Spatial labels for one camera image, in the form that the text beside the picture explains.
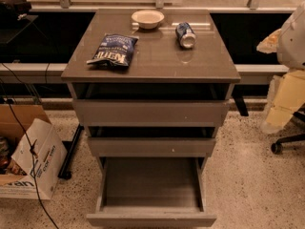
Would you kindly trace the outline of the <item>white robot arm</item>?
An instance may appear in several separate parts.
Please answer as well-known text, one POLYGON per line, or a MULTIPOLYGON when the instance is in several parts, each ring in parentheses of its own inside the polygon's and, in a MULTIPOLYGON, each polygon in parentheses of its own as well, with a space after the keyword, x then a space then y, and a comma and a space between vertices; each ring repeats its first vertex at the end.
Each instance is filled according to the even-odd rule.
POLYGON ((302 2, 282 27, 265 37, 256 47, 259 52, 275 52, 280 64, 289 68, 274 76, 261 130, 274 134, 282 130, 305 104, 305 2, 302 2))

